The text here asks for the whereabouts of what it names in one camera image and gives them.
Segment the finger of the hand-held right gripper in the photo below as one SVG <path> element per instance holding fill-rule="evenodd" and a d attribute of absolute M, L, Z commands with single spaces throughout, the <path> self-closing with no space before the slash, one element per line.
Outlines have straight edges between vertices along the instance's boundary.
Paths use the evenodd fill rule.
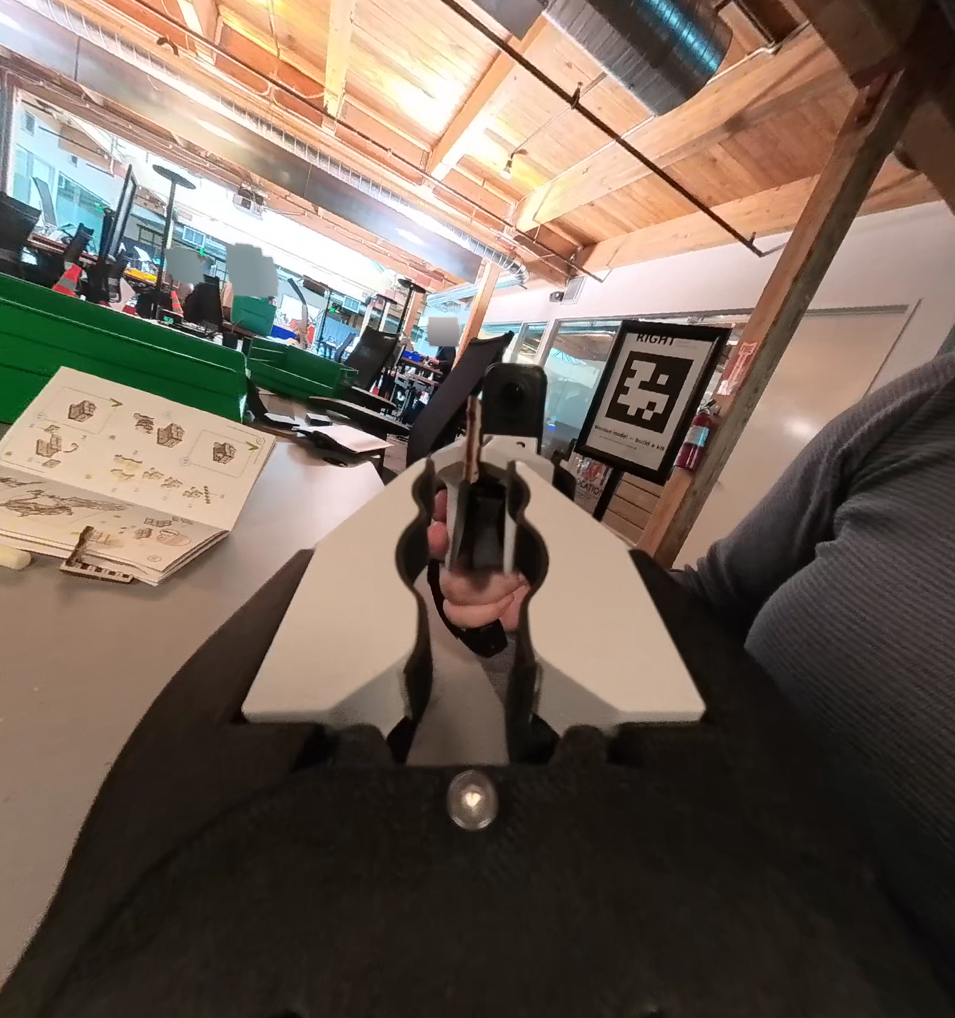
<path fill-rule="evenodd" d="M 496 572 L 514 572 L 519 511 L 519 482 L 514 476 L 485 480 L 489 502 L 485 523 L 485 566 Z"/>
<path fill-rule="evenodd" d="M 446 566 L 450 570 L 476 572 L 480 525 L 478 500 L 483 491 L 480 476 L 473 480 L 461 478 L 446 484 L 446 527 L 448 551 Z"/>

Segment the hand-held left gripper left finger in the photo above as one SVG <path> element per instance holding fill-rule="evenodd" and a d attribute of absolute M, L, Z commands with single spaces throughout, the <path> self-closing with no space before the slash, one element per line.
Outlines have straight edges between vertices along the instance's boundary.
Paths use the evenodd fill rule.
<path fill-rule="evenodd" d="M 435 471 L 410 466 L 313 550 L 242 704 L 250 723 L 417 724 L 433 684 L 417 582 L 430 556 Z"/>

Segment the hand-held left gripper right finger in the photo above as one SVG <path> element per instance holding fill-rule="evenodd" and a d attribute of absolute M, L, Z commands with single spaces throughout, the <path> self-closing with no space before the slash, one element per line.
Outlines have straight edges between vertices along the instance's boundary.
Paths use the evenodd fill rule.
<path fill-rule="evenodd" d="M 509 740 L 538 719 L 586 726 L 693 724 L 703 697 L 630 550 L 521 462 L 514 572 L 529 583 L 507 690 Z"/>

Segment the wavy wooden model part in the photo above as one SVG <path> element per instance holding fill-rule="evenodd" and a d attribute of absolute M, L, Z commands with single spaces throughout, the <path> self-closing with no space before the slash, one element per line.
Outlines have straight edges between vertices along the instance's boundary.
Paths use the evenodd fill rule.
<path fill-rule="evenodd" d="M 481 478 L 483 444 L 482 400 L 470 396 L 465 406 L 461 482 L 472 488 Z"/>

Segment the toothed wooden model part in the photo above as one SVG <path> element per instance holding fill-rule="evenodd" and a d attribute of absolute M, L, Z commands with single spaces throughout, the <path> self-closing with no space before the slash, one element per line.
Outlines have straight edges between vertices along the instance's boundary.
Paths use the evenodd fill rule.
<path fill-rule="evenodd" d="M 94 535 L 95 529 L 90 525 L 85 526 L 82 531 L 79 533 L 72 552 L 70 552 L 67 558 L 60 563 L 60 572 L 71 576 L 121 584 L 131 584 L 135 582 L 136 578 L 131 574 L 87 560 L 87 549 Z"/>

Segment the person's right forearm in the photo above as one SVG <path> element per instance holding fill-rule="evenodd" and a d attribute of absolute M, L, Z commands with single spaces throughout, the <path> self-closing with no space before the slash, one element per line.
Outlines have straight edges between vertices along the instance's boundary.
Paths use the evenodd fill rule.
<path fill-rule="evenodd" d="M 955 352 L 835 417 L 671 575 L 823 746 L 955 1003 Z"/>

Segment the person's right hand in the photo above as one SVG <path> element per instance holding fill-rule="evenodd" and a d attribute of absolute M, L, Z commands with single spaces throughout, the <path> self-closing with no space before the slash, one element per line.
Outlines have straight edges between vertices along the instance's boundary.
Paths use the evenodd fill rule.
<path fill-rule="evenodd" d="M 435 495 L 428 544 L 431 559 L 438 564 L 438 587 L 443 595 L 448 622 L 463 630 L 498 622 L 506 634 L 515 632 L 532 588 L 519 573 L 468 571 L 445 565 L 450 548 L 445 488 L 440 488 Z"/>

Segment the framed marker sign on stand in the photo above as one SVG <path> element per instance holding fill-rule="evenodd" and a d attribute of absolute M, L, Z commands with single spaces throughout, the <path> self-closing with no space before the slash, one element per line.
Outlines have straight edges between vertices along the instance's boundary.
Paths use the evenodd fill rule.
<path fill-rule="evenodd" d="M 567 321 L 546 366 L 546 426 L 577 477 L 577 494 L 605 520 L 623 480 L 660 490 L 736 341 L 728 319 Z"/>

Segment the red fire extinguisher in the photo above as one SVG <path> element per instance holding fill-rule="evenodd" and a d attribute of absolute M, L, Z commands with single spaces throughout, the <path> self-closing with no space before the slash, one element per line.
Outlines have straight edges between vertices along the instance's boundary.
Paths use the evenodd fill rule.
<path fill-rule="evenodd" d="M 720 407 L 714 400 L 700 407 L 700 410 L 693 416 L 680 447 L 674 463 L 676 468 L 689 472 L 696 471 L 719 415 Z"/>

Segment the low green bin stack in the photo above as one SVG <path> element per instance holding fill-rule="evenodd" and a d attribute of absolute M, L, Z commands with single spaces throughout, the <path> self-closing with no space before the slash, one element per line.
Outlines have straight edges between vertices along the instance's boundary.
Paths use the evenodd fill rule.
<path fill-rule="evenodd" d="M 302 401 L 344 399 L 357 385 L 353 367 L 270 338 L 254 338 L 246 360 L 255 387 Z"/>

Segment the instruction booklet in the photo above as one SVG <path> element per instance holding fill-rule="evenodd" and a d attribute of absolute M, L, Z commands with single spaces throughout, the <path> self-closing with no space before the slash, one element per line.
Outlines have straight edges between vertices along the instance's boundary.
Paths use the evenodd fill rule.
<path fill-rule="evenodd" d="M 0 543 L 157 586 L 228 538 L 276 439 L 60 367 L 0 441 Z"/>

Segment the tall green bin stack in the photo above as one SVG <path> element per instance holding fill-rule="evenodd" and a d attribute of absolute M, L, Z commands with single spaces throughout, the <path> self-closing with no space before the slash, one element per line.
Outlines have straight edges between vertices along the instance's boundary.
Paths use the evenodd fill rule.
<path fill-rule="evenodd" d="M 241 352 L 0 274 L 0 423 L 13 423 L 60 367 L 235 422 L 245 411 Z"/>

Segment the wooden support post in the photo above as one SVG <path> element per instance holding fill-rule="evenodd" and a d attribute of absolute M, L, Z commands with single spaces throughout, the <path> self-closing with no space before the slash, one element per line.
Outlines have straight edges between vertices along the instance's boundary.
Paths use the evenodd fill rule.
<path fill-rule="evenodd" d="M 913 71 L 899 63 L 858 90 L 740 335 L 730 391 L 717 396 L 717 422 L 700 459 L 694 469 L 678 468 L 666 482 L 637 543 L 662 567 L 675 563 L 689 538 L 919 95 Z"/>

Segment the dark spiral ventilation duct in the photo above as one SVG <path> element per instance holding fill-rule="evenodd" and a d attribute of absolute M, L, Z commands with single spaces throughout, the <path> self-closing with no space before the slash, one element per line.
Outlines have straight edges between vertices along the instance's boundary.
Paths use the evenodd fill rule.
<path fill-rule="evenodd" d="M 700 1 L 550 1 L 547 19 L 661 116 L 719 72 L 733 31 Z"/>

